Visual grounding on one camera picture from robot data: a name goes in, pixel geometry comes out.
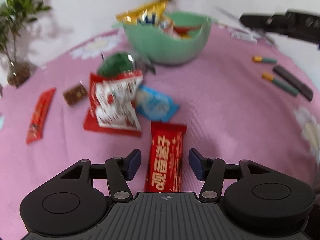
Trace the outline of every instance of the mint green basket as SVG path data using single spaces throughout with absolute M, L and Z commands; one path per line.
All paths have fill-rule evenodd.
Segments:
M 206 45 L 212 18 L 209 16 L 176 11 L 167 14 L 177 26 L 199 26 L 200 30 L 191 31 L 191 39 L 174 39 L 156 27 L 148 25 L 124 24 L 129 43 L 151 61 L 163 65 L 180 65 L 197 57 Z

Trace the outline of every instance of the blue candy wrapper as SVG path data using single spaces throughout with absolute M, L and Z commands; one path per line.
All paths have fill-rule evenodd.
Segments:
M 136 111 L 151 121 L 168 122 L 179 109 L 173 99 L 152 88 L 141 85 L 136 93 Z

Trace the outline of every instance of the brown cube snack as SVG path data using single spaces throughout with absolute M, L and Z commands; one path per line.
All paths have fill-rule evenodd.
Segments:
M 88 94 L 87 90 L 82 84 L 71 88 L 70 90 L 63 93 L 63 97 L 67 102 L 68 106 L 73 106 L 82 100 Z

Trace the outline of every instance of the table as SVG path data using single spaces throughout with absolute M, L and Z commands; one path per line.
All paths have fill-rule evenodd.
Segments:
M 62 96 L 79 81 L 88 88 L 89 73 L 101 63 L 101 51 L 107 56 L 124 49 L 130 47 L 122 32 L 105 33 L 42 65 L 19 89 L 4 88 L 0 99 L 4 116 L 0 130 L 3 240 L 19 240 L 26 234 L 19 216 L 24 196 L 80 159 L 104 163 L 139 148 L 141 167 L 128 184 L 133 194 L 143 190 L 151 143 L 150 121 L 138 116 L 141 138 L 88 132 L 82 125 L 89 100 L 69 107 Z M 272 65 L 252 62 L 253 55 L 276 58 L 314 90 L 312 102 L 302 95 L 294 98 L 262 80 L 261 73 L 271 72 Z M 254 44 L 235 40 L 230 29 L 214 25 L 196 60 L 180 67 L 157 66 L 157 75 L 145 75 L 145 85 L 172 96 L 180 109 L 171 122 L 188 126 L 183 144 L 183 191 L 199 193 L 202 186 L 188 165 L 190 148 L 226 163 L 250 159 L 309 184 L 313 182 L 319 150 L 310 148 L 301 132 L 303 123 L 316 126 L 316 120 L 320 120 L 320 95 L 292 60 L 275 47 L 264 41 Z M 27 146 L 26 133 L 38 96 L 51 87 L 57 90 L 43 139 Z M 94 186 L 108 193 L 105 181 L 97 180 Z

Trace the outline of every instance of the red snack wrapper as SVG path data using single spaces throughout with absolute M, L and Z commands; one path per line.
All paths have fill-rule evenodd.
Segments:
M 181 191 L 182 137 L 186 131 L 186 125 L 151 122 L 152 145 L 145 191 Z
M 142 80 L 141 70 L 124 72 L 111 79 L 91 73 L 90 109 L 84 120 L 84 129 L 140 136 L 134 98 Z
M 44 121 L 55 91 L 55 88 L 51 88 L 40 95 L 27 133 L 27 145 L 42 138 Z

